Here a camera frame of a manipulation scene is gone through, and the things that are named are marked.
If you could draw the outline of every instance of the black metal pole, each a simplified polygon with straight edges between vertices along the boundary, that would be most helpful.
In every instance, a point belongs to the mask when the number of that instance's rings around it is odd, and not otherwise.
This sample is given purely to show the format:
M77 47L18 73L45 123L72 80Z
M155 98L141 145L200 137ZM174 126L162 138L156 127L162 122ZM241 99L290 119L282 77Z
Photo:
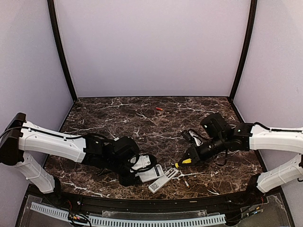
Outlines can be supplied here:
M239 83L240 83L240 80L241 80L241 76L242 76L242 73L243 73L243 69L244 69L248 49L249 49L249 46L250 46L250 39L251 39L252 29L254 27L255 15L256 15L256 10L257 10L257 2L258 2L258 0L251 0L251 2L250 2L250 14L249 14L249 17L248 17L248 23L247 23L247 28L246 28L246 34L245 34L245 38L244 38L242 53L241 53L241 57L240 57L236 77L235 77L235 80L234 80L233 85L232 85L232 91L231 91L231 94L229 95L229 98L231 99L231 101L233 101L233 99L236 96L237 89L238 89L238 86L239 86Z
M65 80L66 80L68 89L70 91L71 97L72 97L73 101L75 102L78 98L77 98L77 95L76 95L75 88L72 84L71 75L70 75L70 72L68 70L67 62L66 62L66 59L65 59L64 51L63 51L63 46L62 46L62 42L61 42L61 38L60 38L54 1L53 0L47 0L47 3L48 3L49 16L50 16L51 23L52 23L52 28L53 28L53 36L55 38L55 42L56 42L57 51L58 51L58 55L59 55L59 58L60 58L61 66L62 66L62 69L63 69L63 73L64 73L64 76L65 76Z

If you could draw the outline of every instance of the white wall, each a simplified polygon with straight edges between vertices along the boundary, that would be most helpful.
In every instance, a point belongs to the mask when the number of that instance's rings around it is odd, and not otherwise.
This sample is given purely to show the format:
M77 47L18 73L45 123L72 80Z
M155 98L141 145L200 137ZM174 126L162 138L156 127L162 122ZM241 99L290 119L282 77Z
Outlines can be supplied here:
M246 122L303 127L303 1L259 0L250 49L235 98ZM295 153L262 151L267 168ZM283 186L296 226L303 226L303 184Z
M18 112L58 130L72 100L59 62L46 0L0 2L0 131ZM35 154L40 163L45 156ZM0 164L0 226L14 226L27 189L24 176Z
M250 0L57 0L79 97L228 96Z

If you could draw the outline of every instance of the dark marble tabletop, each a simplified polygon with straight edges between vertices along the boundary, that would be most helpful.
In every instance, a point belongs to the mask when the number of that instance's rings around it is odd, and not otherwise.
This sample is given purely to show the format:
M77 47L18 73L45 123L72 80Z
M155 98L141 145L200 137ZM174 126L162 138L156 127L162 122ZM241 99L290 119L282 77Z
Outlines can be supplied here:
M130 136L141 153L155 155L158 163L168 168L179 161L190 146L181 137L181 131L191 128L207 137L200 121L216 112L229 124L239 122L224 97L81 98L72 108L61 132L77 135L97 132L109 138ZM216 162L222 163L224 156L224 152L220 153ZM250 177L261 172L254 151L233 151L229 152L225 166L219 167L209 160L203 166L181 168L180 175L152 194L147 188L152 182L123 187L115 173L98 176L99 169L62 157L50 156L45 169L60 179L65 192L141 200L185 199L243 191Z

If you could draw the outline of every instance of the white arm segment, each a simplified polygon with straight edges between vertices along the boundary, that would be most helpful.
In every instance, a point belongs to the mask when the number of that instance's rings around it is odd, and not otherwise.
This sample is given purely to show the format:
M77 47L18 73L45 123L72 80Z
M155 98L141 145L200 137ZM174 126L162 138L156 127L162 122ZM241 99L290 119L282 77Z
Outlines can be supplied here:
M38 129L41 131L49 132L64 137L76 137L75 135L68 135L48 129L41 128L26 122L23 126L30 129L22 129L23 136L19 138L19 149L24 151L37 151L50 155L68 158L74 162L82 162L85 156L83 149L86 148L84 138L75 140L65 140L63 138L50 136L41 132L36 132L31 129Z
M55 187L53 176L48 174L27 151L23 154L24 162L15 165L27 180L36 185L42 193L51 193Z
M303 177L303 167L299 166L303 154L303 128L274 129L296 130L301 132L269 131L259 125L255 125L251 129L250 149L284 150L299 154L285 164L266 173L261 173L258 177L257 188L263 193L294 179Z

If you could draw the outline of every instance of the robotic arm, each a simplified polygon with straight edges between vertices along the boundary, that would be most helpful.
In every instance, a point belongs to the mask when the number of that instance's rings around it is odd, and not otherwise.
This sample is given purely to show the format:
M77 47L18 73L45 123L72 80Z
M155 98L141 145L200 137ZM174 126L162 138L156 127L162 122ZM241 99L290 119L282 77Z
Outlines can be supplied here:
M292 160L266 173L252 176L248 188L265 193L291 180L303 177L303 128L269 128L261 123L240 123L232 128L219 113L201 121L211 140L202 142L193 130L182 134L193 145L179 166L199 165L225 150L272 149L298 153Z
M121 185L140 183L140 173L156 164L152 155L139 155L139 147L129 137L109 140L95 133L74 136L40 128L18 113L0 136L0 163L16 167L42 193L59 192L60 181L48 174L28 151L68 158L88 166L109 169L119 175Z

